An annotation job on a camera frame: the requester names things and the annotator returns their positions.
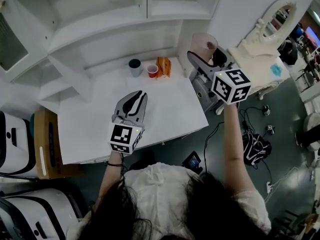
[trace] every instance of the pink cup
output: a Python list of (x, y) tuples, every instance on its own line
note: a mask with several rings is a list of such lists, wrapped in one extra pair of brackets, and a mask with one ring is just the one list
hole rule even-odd
[(146, 71), (148, 71), (150, 78), (155, 78), (157, 76), (159, 68), (156, 64), (151, 64), (146, 68)]

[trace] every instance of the mirror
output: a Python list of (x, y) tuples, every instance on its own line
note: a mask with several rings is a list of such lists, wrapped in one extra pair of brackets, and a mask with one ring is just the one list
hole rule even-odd
[(267, 22), (263, 36), (269, 37), (276, 34), (280, 28), (285, 24), (290, 14), (290, 5), (285, 5), (278, 9), (273, 15), (272, 18)]

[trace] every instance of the orange object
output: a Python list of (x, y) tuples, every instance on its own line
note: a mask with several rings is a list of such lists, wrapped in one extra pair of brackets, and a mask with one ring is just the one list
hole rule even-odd
[(157, 78), (161, 77), (162, 75), (166, 75), (167, 77), (170, 77), (171, 61), (167, 57), (158, 57), (156, 59), (156, 65), (159, 68), (156, 75)]

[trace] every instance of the blue sticker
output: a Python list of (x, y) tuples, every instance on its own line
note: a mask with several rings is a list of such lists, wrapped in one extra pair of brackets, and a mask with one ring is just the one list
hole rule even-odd
[(271, 65), (270, 69), (272, 70), (272, 73), (274, 73), (277, 77), (281, 76), (282, 68), (277, 64)]

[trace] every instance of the cardboard box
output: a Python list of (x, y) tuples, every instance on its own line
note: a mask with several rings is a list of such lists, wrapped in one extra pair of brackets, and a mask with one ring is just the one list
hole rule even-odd
[(50, 110), (37, 111), (34, 115), (34, 149), (39, 179), (57, 179), (84, 173), (80, 164), (62, 163), (58, 116)]

